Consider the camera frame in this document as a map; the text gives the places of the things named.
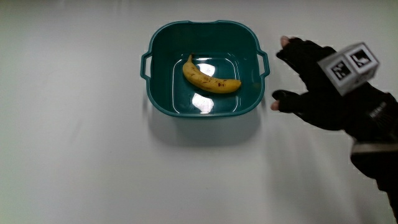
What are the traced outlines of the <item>person's right hand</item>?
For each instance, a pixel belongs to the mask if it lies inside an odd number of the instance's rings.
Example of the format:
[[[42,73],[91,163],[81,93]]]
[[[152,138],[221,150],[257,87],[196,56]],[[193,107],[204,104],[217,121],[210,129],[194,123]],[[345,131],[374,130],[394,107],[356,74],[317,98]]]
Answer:
[[[335,53],[310,40],[283,36],[277,58],[304,82],[301,95],[276,90],[272,110],[293,113],[307,123],[330,131],[344,130],[359,142],[397,142],[397,101],[369,83],[341,96],[318,65]]]

